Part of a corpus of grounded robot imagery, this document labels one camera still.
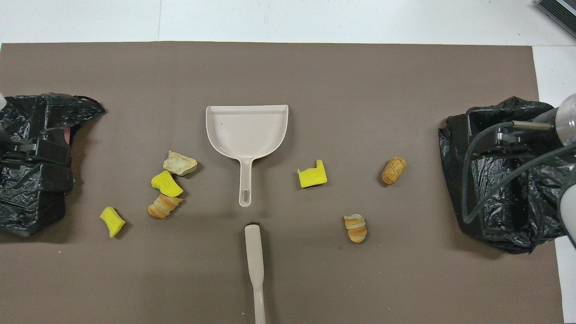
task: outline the white surface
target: white surface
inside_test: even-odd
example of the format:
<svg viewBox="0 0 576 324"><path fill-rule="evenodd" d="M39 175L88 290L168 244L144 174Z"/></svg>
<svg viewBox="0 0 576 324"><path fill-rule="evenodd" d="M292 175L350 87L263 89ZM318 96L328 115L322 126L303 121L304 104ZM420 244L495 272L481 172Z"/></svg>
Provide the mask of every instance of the white surface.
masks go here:
<svg viewBox="0 0 576 324"><path fill-rule="evenodd" d="M576 92L576 39L533 0L0 0L0 43L153 40L529 45L540 100ZM556 251L576 322L576 251Z"/></svg>
<svg viewBox="0 0 576 324"><path fill-rule="evenodd" d="M6 99L4 99L4 96L2 96L2 94L0 93L0 110L2 110L5 105L6 105Z"/></svg>
<svg viewBox="0 0 576 324"><path fill-rule="evenodd" d="M564 192L560 201L560 213L566 230L576 238L576 186L571 186Z"/></svg>
<svg viewBox="0 0 576 324"><path fill-rule="evenodd" d="M534 47L540 101L558 107L576 93L576 47ZM556 239L564 321L576 322L576 250L568 238Z"/></svg>
<svg viewBox="0 0 576 324"><path fill-rule="evenodd" d="M159 40L576 45L532 0L162 1Z"/></svg>
<svg viewBox="0 0 576 324"><path fill-rule="evenodd" d="M560 104L555 123L556 133L564 145L576 143L576 93Z"/></svg>
<svg viewBox="0 0 576 324"><path fill-rule="evenodd" d="M148 42L160 0L2 0L0 43Z"/></svg>

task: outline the food scrap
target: food scrap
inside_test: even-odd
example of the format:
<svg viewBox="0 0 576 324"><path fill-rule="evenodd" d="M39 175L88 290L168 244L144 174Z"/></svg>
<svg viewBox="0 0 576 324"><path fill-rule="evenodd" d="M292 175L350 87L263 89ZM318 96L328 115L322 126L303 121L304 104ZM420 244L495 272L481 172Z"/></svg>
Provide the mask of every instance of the food scrap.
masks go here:
<svg viewBox="0 0 576 324"><path fill-rule="evenodd" d="M384 171L382 171L382 181L388 185L395 184L402 176L404 169L406 169L406 160L399 156L394 157L388 161Z"/></svg>
<svg viewBox="0 0 576 324"><path fill-rule="evenodd" d="M300 187L302 188L328 182L322 160L316 160L316 168L310 168L304 171L298 169L298 178L300 179Z"/></svg>
<svg viewBox="0 0 576 324"><path fill-rule="evenodd" d="M102 214L100 214L100 218L106 222L111 238L118 234L122 226L126 223L112 207L106 207Z"/></svg>
<svg viewBox="0 0 576 324"><path fill-rule="evenodd" d="M156 218L164 219L168 214L182 202L183 199L176 197L167 197L160 194L154 204L148 206L148 213Z"/></svg>
<svg viewBox="0 0 576 324"><path fill-rule="evenodd" d="M366 222L360 214L344 216L344 225L348 230L348 237L354 243L360 243L366 238Z"/></svg>
<svg viewBox="0 0 576 324"><path fill-rule="evenodd" d="M164 161L163 168L170 173L183 176L196 171L198 162L191 157L183 156L171 150L168 151L168 159Z"/></svg>
<svg viewBox="0 0 576 324"><path fill-rule="evenodd" d="M159 189L161 193L169 197L176 197L184 192L184 190L176 184L176 181L174 181L168 170L162 171L159 175L152 178L152 187Z"/></svg>

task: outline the yellow sponge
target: yellow sponge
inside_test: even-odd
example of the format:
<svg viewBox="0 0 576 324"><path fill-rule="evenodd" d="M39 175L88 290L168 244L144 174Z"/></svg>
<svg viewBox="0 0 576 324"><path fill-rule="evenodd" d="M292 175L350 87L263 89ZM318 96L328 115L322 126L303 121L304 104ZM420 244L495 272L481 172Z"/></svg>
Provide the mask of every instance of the yellow sponge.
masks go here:
<svg viewBox="0 0 576 324"><path fill-rule="evenodd" d="M184 190L176 184L174 178L168 170L162 171L159 175L152 178L152 187L159 189L161 193L169 197L176 197Z"/></svg>
<svg viewBox="0 0 576 324"><path fill-rule="evenodd" d="M106 222L111 238L118 234L122 226L126 223L112 207L106 207L102 214L100 214L100 218Z"/></svg>
<svg viewBox="0 0 576 324"><path fill-rule="evenodd" d="M328 182L322 160L316 160L316 168L310 168L304 171L298 170L298 178L300 179L300 187L302 188Z"/></svg>

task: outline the black garbage bag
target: black garbage bag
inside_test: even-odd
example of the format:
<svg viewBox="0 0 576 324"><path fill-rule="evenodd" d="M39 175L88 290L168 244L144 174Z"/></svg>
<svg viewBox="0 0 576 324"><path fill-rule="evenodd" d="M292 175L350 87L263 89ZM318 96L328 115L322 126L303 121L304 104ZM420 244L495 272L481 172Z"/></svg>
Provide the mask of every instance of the black garbage bag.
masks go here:
<svg viewBox="0 0 576 324"><path fill-rule="evenodd" d="M463 160L473 135L501 122L532 121L552 109L546 103L511 97L495 106L474 107L466 114L450 116L447 126L438 130L446 185L464 233L511 254L530 253L539 244L565 235L556 208L560 187L573 166L570 163L534 167L500 188L471 223L463 222L461 215ZM532 157L496 155L474 160L467 190L468 210L506 174Z"/></svg>
<svg viewBox="0 0 576 324"><path fill-rule="evenodd" d="M104 109L91 98L56 93L6 101L0 110L0 228L29 236L64 216L64 195L74 184L69 143L81 123Z"/></svg>

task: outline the trash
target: trash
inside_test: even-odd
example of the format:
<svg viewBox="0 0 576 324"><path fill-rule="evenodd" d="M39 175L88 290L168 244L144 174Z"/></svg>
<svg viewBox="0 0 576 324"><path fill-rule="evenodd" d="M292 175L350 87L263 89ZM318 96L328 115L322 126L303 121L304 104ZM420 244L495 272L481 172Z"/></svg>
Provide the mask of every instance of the trash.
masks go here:
<svg viewBox="0 0 576 324"><path fill-rule="evenodd" d="M348 237L354 243L362 243L366 238L366 222L360 214L344 216L344 225L348 230Z"/></svg>
<svg viewBox="0 0 576 324"><path fill-rule="evenodd" d="M102 214L100 214L100 218L106 222L106 226L108 226L108 231L110 237L113 238L120 232L120 229L126 223L120 215L116 212L116 209L112 207L106 207Z"/></svg>
<svg viewBox="0 0 576 324"><path fill-rule="evenodd" d="M298 169L298 178L300 179L300 187L302 188L328 182L322 160L316 160L316 168L310 168L304 171Z"/></svg>
<svg viewBox="0 0 576 324"><path fill-rule="evenodd" d="M182 200L183 199L167 197L160 194L158 198L154 200L154 204L148 206L148 213L156 218L164 219Z"/></svg>
<svg viewBox="0 0 576 324"><path fill-rule="evenodd" d="M0 110L0 228L29 236L61 219L72 190L70 141L104 109L95 100L46 93L6 97Z"/></svg>
<svg viewBox="0 0 576 324"><path fill-rule="evenodd" d="M388 161L384 171L382 171L382 181L387 185L395 184L402 176L402 172L406 169L406 160L401 157L394 157Z"/></svg>
<svg viewBox="0 0 576 324"><path fill-rule="evenodd" d="M560 187L574 166L567 162L555 160L554 164L537 165L524 172L500 188L469 224L464 222L461 212L463 159L474 135L501 122L532 121L551 109L554 108L546 103L511 97L495 106L474 107L466 114L450 116L446 127L438 130L446 185L464 233L511 254L532 252L539 244L564 235L556 204ZM468 210L505 175L550 145L547 133L540 134L540 139L527 143L530 151L486 155L472 162Z"/></svg>
<svg viewBox="0 0 576 324"><path fill-rule="evenodd" d="M169 197L176 197L184 192L176 181L174 181L174 178L172 178L168 170L162 171L159 175L153 177L151 183L152 187L160 190L161 193Z"/></svg>
<svg viewBox="0 0 576 324"><path fill-rule="evenodd" d="M198 162L191 157L168 151L168 159L164 161L162 167L172 174L183 176L196 171L197 166Z"/></svg>

